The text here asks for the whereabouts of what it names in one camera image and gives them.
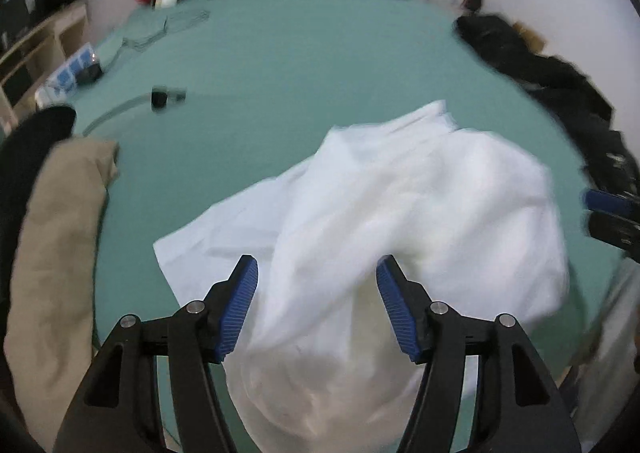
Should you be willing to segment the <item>white hooded jacket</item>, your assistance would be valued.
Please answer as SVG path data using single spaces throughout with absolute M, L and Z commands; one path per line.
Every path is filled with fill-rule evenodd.
M 178 303 L 243 255 L 258 280 L 227 388 L 263 452 L 378 452 L 418 393 L 418 321 L 392 272 L 468 317 L 527 329 L 558 311 L 568 262 L 549 169 L 435 101 L 331 129 L 314 155 L 154 244 Z

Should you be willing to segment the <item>black clothes pile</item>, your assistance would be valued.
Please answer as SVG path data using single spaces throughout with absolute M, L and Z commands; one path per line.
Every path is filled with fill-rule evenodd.
M 637 161 L 612 128 L 612 106 L 586 75 L 564 60 L 535 54 L 512 25 L 494 14 L 458 17 L 454 30 L 480 60 L 514 80 L 562 125 L 598 189 L 639 194 Z

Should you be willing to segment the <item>beige folded garment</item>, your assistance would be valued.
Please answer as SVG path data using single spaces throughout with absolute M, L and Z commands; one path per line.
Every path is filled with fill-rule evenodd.
M 112 140 L 58 143 L 18 239 L 3 350 L 27 431 L 46 452 L 93 357 L 96 245 L 117 151 Z

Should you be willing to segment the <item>green bed sheet mattress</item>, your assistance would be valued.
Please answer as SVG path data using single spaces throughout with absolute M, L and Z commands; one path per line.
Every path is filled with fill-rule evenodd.
M 133 313 L 177 310 L 153 244 L 207 208 L 314 153 L 333 126 L 375 123 L 442 100 L 551 172 L 570 296 L 532 334 L 567 367 L 620 262 L 586 236 L 582 157 L 562 126 L 460 42 L 420 0 L 185 0 L 141 8 L 99 46 L 110 69 L 73 98 L 76 130 L 119 145 L 94 273 L 96 336 Z

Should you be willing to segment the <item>small black speaker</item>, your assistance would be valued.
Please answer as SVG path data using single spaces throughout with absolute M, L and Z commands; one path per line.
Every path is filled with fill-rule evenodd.
M 462 0 L 461 5 L 465 11 L 475 14 L 482 10 L 484 0 Z

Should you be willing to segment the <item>black folded garment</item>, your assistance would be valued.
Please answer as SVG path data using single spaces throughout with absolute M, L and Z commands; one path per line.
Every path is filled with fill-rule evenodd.
M 1 305 L 10 298 L 10 277 L 26 207 L 40 169 L 56 143 L 70 138 L 71 106 L 50 106 L 22 121 L 1 143 Z

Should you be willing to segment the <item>black power adapter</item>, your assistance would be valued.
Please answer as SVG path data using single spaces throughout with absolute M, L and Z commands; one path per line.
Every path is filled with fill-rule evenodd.
M 103 69 L 99 62 L 90 63 L 75 74 L 75 82 L 78 87 L 94 84 L 103 76 Z

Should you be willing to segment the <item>white blue power strip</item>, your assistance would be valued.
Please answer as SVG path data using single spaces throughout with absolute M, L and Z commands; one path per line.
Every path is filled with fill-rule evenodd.
M 78 89 L 76 75 L 96 62 L 98 58 L 93 46 L 90 43 L 82 45 L 36 89 L 36 106 L 42 109 L 64 102 Z

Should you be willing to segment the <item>wooden computer desk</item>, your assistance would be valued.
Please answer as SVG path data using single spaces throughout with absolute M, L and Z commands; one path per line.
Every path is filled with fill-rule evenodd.
M 1 57 L 1 135 L 38 109 L 36 90 L 88 42 L 84 0 L 40 22 Z

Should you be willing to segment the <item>black computer monitor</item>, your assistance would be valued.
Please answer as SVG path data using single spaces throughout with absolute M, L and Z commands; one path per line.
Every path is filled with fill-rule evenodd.
M 32 28 L 26 0 L 7 0 L 0 10 L 1 51 L 7 52 Z

